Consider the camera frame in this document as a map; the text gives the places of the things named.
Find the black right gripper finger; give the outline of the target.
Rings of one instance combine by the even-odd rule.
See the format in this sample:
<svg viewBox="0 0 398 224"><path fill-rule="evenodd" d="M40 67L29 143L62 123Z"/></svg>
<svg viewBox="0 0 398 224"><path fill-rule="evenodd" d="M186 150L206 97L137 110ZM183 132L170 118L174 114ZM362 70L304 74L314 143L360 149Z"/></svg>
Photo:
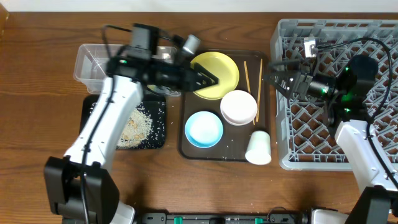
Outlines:
<svg viewBox="0 0 398 224"><path fill-rule="evenodd" d="M284 97L291 98L295 92L300 73L267 73L266 80Z"/></svg>
<svg viewBox="0 0 398 224"><path fill-rule="evenodd" d="M299 70L300 65L301 63L299 59L281 60L269 63L268 69L271 71Z"/></svg>

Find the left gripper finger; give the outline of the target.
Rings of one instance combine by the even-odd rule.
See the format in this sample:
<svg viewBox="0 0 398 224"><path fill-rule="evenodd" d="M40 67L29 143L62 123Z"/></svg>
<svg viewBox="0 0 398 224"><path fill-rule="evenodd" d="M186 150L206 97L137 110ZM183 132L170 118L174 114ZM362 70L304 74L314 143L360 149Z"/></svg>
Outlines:
<svg viewBox="0 0 398 224"><path fill-rule="evenodd" d="M198 73L200 76L201 84L202 85L216 85L219 82L218 77L214 74L209 72L205 67L200 65L199 63L193 64L193 69Z"/></svg>
<svg viewBox="0 0 398 224"><path fill-rule="evenodd" d="M194 91L202 90L202 89L205 89L205 88L208 88L208 87L211 87L211 86L215 86L215 85L217 85L217 83L194 82L192 84L191 91L194 92Z"/></svg>

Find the light blue bowl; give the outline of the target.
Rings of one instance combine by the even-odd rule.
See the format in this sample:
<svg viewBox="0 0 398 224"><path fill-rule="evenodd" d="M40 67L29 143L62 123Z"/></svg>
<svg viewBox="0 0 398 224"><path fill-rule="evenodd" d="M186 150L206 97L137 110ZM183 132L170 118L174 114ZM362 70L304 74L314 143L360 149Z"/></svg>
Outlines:
<svg viewBox="0 0 398 224"><path fill-rule="evenodd" d="M206 149L219 143L223 136L223 123L209 111L192 114L186 121L185 137L195 147Z"/></svg>

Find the pink bowl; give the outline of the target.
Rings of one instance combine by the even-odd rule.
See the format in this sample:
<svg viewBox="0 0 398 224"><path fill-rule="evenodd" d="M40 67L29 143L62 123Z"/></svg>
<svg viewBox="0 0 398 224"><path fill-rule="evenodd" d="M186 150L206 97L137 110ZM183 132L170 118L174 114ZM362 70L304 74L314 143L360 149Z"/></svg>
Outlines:
<svg viewBox="0 0 398 224"><path fill-rule="evenodd" d="M220 111L229 124L244 126L254 122L257 115L257 103L248 92L234 90L222 98Z"/></svg>

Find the white green cup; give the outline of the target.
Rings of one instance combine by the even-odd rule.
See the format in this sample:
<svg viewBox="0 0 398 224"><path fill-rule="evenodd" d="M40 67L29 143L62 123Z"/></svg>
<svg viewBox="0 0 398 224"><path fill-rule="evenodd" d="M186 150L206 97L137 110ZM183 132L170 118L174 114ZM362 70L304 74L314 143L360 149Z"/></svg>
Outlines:
<svg viewBox="0 0 398 224"><path fill-rule="evenodd" d="M271 138L267 132L255 131L251 134L245 158L248 162L259 166L271 162Z"/></svg>

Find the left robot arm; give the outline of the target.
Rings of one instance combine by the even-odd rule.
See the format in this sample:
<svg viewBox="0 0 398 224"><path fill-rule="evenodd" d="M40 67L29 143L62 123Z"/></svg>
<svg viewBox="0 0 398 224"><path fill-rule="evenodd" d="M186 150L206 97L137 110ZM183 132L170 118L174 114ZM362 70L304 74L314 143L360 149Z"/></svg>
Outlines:
<svg viewBox="0 0 398 224"><path fill-rule="evenodd" d="M49 157L44 180L51 212L84 223L132 223L135 210L119 199L110 175L116 145L147 85L196 91L219 82L191 63L200 40L134 24L131 41L108 56L106 78L96 106L76 141L61 158Z"/></svg>

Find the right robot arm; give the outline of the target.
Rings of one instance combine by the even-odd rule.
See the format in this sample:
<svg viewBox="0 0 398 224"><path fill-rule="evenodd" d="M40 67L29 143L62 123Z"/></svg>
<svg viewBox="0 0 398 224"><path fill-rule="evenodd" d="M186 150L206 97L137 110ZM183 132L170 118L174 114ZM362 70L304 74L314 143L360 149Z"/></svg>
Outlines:
<svg viewBox="0 0 398 224"><path fill-rule="evenodd" d="M373 114L365 99L376 82L378 62L355 55L337 77L318 72L299 60L280 60L268 65L267 81L286 98L294 94L324 101L323 124L343 150L361 195L350 214L312 208L298 223L387 223L397 215L397 171L378 141L373 122L389 96L389 75L384 97Z"/></svg>

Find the grey dishwasher rack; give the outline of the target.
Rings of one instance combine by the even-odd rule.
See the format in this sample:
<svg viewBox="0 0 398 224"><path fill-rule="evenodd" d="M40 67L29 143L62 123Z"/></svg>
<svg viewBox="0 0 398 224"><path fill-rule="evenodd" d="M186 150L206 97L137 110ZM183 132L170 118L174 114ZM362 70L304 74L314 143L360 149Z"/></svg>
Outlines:
<svg viewBox="0 0 398 224"><path fill-rule="evenodd" d="M272 61L306 58L304 39L315 37L326 44L339 44L360 37L384 42L391 50L388 57L374 42L357 42L321 54L319 71L335 76L349 59L357 54L372 57L379 64L376 84L367 94L365 104L373 114L384 97L388 79L391 90L383 111L375 118L374 127L384 152L397 165L397 21L341 19L281 19L271 38ZM323 101L285 98L276 94L275 117L279 164L285 170L348 171L351 169L343 150L329 135L322 123Z"/></svg>

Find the yellow plate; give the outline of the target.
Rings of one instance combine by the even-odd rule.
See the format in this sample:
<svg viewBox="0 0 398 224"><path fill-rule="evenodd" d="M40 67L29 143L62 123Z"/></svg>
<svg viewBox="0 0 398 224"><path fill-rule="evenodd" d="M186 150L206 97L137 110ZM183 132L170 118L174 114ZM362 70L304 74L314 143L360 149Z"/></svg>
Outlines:
<svg viewBox="0 0 398 224"><path fill-rule="evenodd" d="M218 78L218 84L194 91L196 96L206 100L222 99L235 90L239 83L238 66L232 58L221 52L205 52L197 55L191 64L199 63Z"/></svg>

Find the right wooden chopstick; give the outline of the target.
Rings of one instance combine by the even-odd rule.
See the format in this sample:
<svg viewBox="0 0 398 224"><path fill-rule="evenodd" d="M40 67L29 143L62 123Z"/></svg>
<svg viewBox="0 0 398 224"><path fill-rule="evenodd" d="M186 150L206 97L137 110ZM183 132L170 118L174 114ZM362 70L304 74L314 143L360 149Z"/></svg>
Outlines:
<svg viewBox="0 0 398 224"><path fill-rule="evenodd" d="M259 67L259 77L258 77L258 86L257 86L257 113L256 113L256 122L259 122L259 111L260 111L260 100L261 100L261 86L262 86L262 66L263 59L260 61Z"/></svg>

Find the dark brown serving tray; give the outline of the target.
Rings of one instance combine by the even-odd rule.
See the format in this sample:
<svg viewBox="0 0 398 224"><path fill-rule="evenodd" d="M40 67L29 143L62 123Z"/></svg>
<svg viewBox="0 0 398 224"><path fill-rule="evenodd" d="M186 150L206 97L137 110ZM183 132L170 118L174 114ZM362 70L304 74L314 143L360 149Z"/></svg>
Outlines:
<svg viewBox="0 0 398 224"><path fill-rule="evenodd" d="M239 70L239 82L237 90L246 90L246 76L244 64L248 67L249 84L251 93L257 96L259 69L264 68L268 63L265 53L253 50L226 50L213 49L229 56L234 60ZM233 126L224 120L220 112L220 100L206 100L196 94L184 93L182 95L182 109L180 112L180 134L178 138L178 151L187 159L208 160L208 161L234 161L246 162L245 153L251 134L254 131L265 131L271 133L270 126L270 96L269 85L266 82L261 84L259 121L255 124L245 124L244 126ZM209 111L217 115L223 123L223 135L220 141L212 147L202 149L189 143L185 135L185 123L187 119L196 112Z"/></svg>

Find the clear plastic bin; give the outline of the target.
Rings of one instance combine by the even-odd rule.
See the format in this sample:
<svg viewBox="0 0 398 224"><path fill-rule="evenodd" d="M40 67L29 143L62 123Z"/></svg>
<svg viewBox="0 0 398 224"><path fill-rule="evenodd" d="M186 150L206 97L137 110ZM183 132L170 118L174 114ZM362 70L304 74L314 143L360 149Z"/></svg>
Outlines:
<svg viewBox="0 0 398 224"><path fill-rule="evenodd" d="M111 55L122 47L121 44L110 44ZM177 52L175 47L158 46L156 59L167 63L174 61ZM100 94L103 88L103 80L106 78L106 64L109 60L104 44L83 44L78 49L75 62L74 79L84 84L90 94ZM173 91L167 87L149 85L152 91L167 96L180 96L179 91Z"/></svg>

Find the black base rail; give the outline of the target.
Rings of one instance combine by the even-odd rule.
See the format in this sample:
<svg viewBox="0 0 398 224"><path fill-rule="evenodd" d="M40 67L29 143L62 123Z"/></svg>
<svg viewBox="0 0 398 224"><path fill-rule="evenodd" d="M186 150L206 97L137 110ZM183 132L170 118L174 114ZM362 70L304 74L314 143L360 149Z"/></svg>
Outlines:
<svg viewBox="0 0 398 224"><path fill-rule="evenodd" d="M267 214L171 214L144 213L135 224L310 224L310 215L274 210Z"/></svg>

